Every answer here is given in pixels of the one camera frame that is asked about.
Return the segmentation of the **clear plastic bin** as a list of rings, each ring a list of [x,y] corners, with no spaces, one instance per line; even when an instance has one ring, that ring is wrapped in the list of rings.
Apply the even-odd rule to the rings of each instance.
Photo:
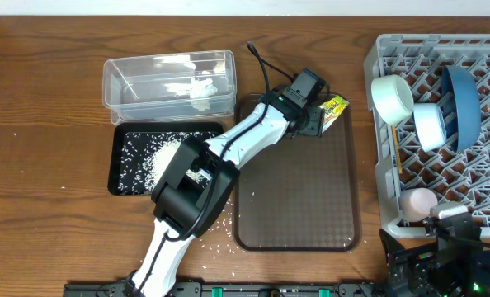
[[[210,108],[191,106],[191,79],[212,78]],[[109,59],[102,73],[102,103],[111,122],[191,120],[230,116],[238,92],[235,58],[228,49]]]

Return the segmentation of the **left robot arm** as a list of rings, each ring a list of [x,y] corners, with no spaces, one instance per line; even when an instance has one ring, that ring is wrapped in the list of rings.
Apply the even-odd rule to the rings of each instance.
[[[204,141],[184,140],[151,193],[154,232],[141,267],[126,280],[125,296],[164,296],[195,238],[219,217],[242,167],[287,134],[319,137],[330,93],[309,69],[289,86],[269,88],[252,113],[227,132]]]

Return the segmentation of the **yellow snack wrapper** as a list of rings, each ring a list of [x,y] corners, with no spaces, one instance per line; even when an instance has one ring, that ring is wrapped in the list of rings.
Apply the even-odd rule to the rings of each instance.
[[[344,97],[335,95],[320,106],[320,108],[324,111],[322,133],[324,133],[332,125],[332,123],[342,114],[349,104],[350,102]]]

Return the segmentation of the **dark blue plate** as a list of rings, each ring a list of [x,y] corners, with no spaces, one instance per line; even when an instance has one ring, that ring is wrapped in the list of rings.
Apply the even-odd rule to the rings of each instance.
[[[446,126],[447,137],[457,134],[457,140],[451,144],[456,153],[473,146],[481,133],[481,108],[474,76],[465,68],[445,66],[441,75],[441,95],[448,93],[452,97],[443,104],[444,117],[451,113],[455,118]]]

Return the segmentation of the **pink cup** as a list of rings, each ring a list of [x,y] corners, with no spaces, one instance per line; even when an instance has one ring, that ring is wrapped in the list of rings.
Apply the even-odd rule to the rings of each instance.
[[[436,195],[427,188],[408,189],[401,193],[398,203],[407,222],[418,222],[430,214],[430,208],[438,204]]]

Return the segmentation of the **black tray bin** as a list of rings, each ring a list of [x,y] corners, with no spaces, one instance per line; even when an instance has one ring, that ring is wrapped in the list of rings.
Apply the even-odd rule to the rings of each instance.
[[[217,122],[130,122],[115,128],[108,191],[112,195],[144,194],[142,163],[144,149],[151,139],[171,134],[191,134],[201,141],[222,134]]]

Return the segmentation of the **grey dishwasher rack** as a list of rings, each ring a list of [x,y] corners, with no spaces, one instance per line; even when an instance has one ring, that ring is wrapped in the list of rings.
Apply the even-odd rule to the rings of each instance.
[[[474,222],[490,238],[490,35],[482,34],[383,34],[364,60],[365,84],[397,74],[408,82],[413,99],[443,106],[452,96],[441,95],[441,74],[445,66],[459,66],[473,76],[481,108],[478,141],[461,153],[450,136],[441,148],[422,150],[414,119],[396,127],[403,173],[398,174],[392,126],[386,124],[367,99],[374,116],[378,162],[375,166],[381,226],[395,238],[422,238],[418,223],[403,219],[398,199],[412,188],[432,190],[440,203],[451,200],[468,207]]]

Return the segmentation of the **pile of white rice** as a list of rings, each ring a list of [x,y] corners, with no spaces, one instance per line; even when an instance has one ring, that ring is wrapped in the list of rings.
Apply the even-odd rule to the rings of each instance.
[[[191,134],[171,134],[161,139],[151,139],[144,149],[142,171],[144,194],[150,194],[172,161],[182,141]]]

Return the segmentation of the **green bowl with rice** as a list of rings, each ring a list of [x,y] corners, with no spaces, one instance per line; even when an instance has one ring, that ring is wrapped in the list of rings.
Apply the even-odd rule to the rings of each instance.
[[[374,107],[386,124],[397,125],[413,113],[410,87],[397,74],[374,79],[370,90]]]

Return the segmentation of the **light blue bowl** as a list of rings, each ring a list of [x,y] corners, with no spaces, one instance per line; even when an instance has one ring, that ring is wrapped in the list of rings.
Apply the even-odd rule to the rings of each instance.
[[[447,140],[445,122],[437,104],[415,104],[413,116],[417,138],[423,151],[429,152],[445,144]]]

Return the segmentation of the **brown serving tray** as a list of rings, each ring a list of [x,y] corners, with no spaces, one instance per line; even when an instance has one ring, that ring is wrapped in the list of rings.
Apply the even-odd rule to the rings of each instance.
[[[283,138],[242,167],[233,237],[250,252],[350,252],[358,245],[350,109],[321,137]]]

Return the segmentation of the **white tissue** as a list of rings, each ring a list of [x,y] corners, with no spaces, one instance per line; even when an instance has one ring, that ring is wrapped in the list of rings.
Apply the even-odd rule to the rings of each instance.
[[[218,88],[214,85],[212,78],[207,79],[191,79],[191,89],[189,97],[191,106],[198,111],[206,111],[210,108],[209,99],[212,97]]]

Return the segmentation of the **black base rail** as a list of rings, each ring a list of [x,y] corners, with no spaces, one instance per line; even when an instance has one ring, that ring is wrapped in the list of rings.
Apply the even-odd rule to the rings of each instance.
[[[123,281],[108,285],[65,285],[63,297],[128,296]],[[385,297],[375,283],[336,285],[225,285],[178,282],[165,297]]]

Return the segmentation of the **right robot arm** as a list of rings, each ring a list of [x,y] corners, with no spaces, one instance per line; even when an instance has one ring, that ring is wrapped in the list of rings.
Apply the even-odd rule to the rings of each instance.
[[[435,242],[405,248],[388,232],[379,236],[389,277],[387,296],[490,296],[490,243],[465,212],[445,219],[425,218]]]

